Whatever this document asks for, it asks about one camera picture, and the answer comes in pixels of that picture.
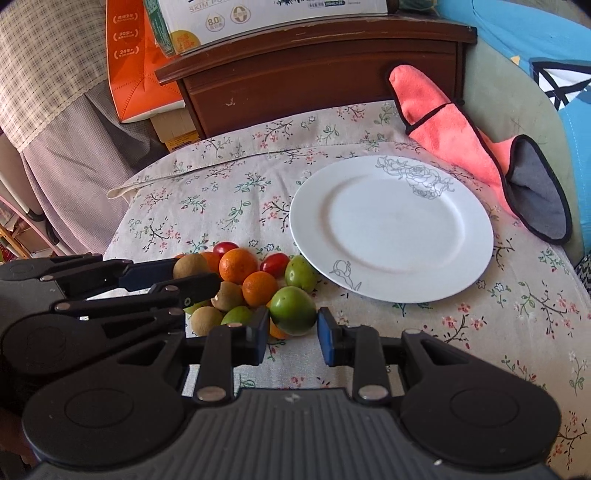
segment floral tablecloth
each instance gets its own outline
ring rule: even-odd
[[[488,269],[460,294],[434,303],[371,300],[320,278],[313,296],[338,322],[381,335],[419,328],[546,389],[562,425],[548,459],[565,477],[591,473],[591,301],[560,248],[529,233],[469,173],[434,158],[406,135],[393,102],[296,115],[204,140],[164,157],[110,196],[129,211],[106,258],[136,262],[233,241],[259,260],[297,253],[290,202],[314,172],[367,154],[410,157],[449,172],[484,205],[495,233]],[[190,380],[194,382],[195,370]],[[269,340],[260,367],[235,370],[237,387],[350,386],[351,371],[325,366],[314,332]],[[402,393],[396,370],[391,382]]]

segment orange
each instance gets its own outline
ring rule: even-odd
[[[273,323],[273,320],[269,320],[269,335],[277,340],[287,340],[290,337],[282,330],[279,330],[279,327]]]
[[[201,252],[200,255],[205,257],[205,260],[207,260],[207,266],[209,267],[209,270],[214,273],[220,273],[220,260],[222,257],[214,252]]]
[[[257,270],[256,257],[244,248],[234,248],[226,252],[219,264],[221,278],[237,285],[242,284],[248,275]]]
[[[267,272],[254,272],[242,284],[242,295],[249,307],[260,307],[279,290],[277,280]]]

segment cardboard box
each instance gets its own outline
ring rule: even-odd
[[[187,108],[159,113],[150,118],[150,121],[158,138],[169,152],[200,140]]]
[[[387,14],[387,0],[158,0],[177,53],[259,28],[334,15]]]

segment kiwi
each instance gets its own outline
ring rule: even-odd
[[[213,307],[201,307],[191,315],[191,328],[197,336],[205,336],[209,331],[222,323],[221,312]]]
[[[205,260],[204,256],[200,254],[188,254],[179,258],[174,264],[173,278],[190,277],[191,275],[207,273],[209,271],[207,260]]]
[[[220,312],[229,312],[244,303],[242,288],[235,283],[223,281],[217,295],[212,298],[212,305]]]

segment cherry tomato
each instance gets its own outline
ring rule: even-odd
[[[261,270],[270,273],[275,278],[280,278],[285,274],[290,257],[285,254],[272,254],[263,260]]]
[[[226,252],[234,250],[235,248],[238,248],[238,245],[232,242],[219,242],[215,247],[213,247],[213,253],[223,257]]]

